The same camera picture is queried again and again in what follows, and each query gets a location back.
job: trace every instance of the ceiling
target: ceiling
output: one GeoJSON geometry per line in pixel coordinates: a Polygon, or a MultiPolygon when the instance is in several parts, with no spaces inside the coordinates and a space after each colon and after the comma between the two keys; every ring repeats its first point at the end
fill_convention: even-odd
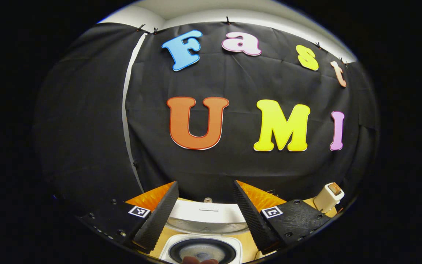
{"type": "Polygon", "coordinates": [[[150,10],[164,20],[204,10],[239,9],[276,15],[298,22],[317,32],[320,32],[321,27],[287,5],[274,0],[141,0],[133,5],[150,10]]]}

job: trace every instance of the blue letter f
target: blue letter f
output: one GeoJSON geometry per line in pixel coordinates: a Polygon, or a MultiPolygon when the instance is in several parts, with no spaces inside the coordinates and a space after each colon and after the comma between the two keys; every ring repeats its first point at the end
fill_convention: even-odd
{"type": "Polygon", "coordinates": [[[189,50],[200,50],[200,43],[193,37],[201,37],[202,35],[203,33],[198,30],[192,30],[162,44],[162,48],[167,48],[174,59],[175,64],[172,66],[172,69],[174,69],[175,72],[178,72],[179,70],[200,60],[200,55],[191,55],[189,50]],[[188,38],[188,42],[183,44],[183,40],[188,38]]]}

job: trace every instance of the letter u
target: letter u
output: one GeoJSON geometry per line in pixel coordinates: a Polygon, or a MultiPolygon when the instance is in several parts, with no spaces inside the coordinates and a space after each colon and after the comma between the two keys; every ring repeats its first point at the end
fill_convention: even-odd
{"type": "Polygon", "coordinates": [[[192,97],[172,97],[167,100],[170,108],[170,136],[180,147],[205,150],[214,147],[221,139],[224,108],[229,100],[222,97],[208,97],[203,104],[208,107],[208,132],[196,137],[190,134],[190,109],[196,101],[192,97]]]}

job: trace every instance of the letter m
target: letter m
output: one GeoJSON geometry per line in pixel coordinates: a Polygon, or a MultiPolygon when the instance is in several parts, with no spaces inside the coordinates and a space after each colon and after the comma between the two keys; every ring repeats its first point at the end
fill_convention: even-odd
{"type": "Polygon", "coordinates": [[[288,144],[289,151],[305,151],[307,149],[307,119],[310,108],[303,104],[295,105],[288,120],[284,116],[280,104],[274,100],[259,100],[256,106],[262,111],[262,130],[260,140],[255,143],[256,151],[271,151],[274,148],[271,135],[274,133],[279,150],[288,144]]]}

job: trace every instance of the black fabric backdrop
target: black fabric backdrop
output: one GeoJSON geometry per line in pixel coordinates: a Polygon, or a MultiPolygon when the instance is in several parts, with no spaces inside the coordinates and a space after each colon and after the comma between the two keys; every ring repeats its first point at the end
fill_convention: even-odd
{"type": "Polygon", "coordinates": [[[144,31],[102,23],[81,35],[48,74],[33,133],[45,179],[77,215],[141,193],[128,158],[122,97],[144,31]]]}
{"type": "Polygon", "coordinates": [[[306,199],[323,185],[337,182],[350,200],[356,184],[372,163],[378,144],[379,115],[372,86],[358,62],[342,65],[340,59],[313,43],[286,32],[246,23],[194,23],[147,35],[134,62],[126,98],[131,149],[144,190],[173,180],[181,197],[202,201],[233,202],[235,179],[270,191],[282,199],[306,199]],[[161,45],[174,37],[199,30],[200,60],[178,72],[174,60],[161,45]],[[248,56],[221,47],[228,32],[245,32],[259,40],[262,54],[248,56]],[[315,53],[319,69],[300,65],[295,47],[315,53]],[[347,87],[336,79],[330,62],[343,69],[347,87]],[[207,150],[179,147],[170,137],[170,109],[166,101],[175,96],[193,97],[190,133],[206,134],[206,97],[229,100],[224,109],[221,140],[207,150]],[[261,99],[276,100],[286,118],[296,104],[310,107],[305,152],[258,152],[261,99]],[[332,111],[345,114],[343,148],[330,151],[333,139],[332,111]]]}

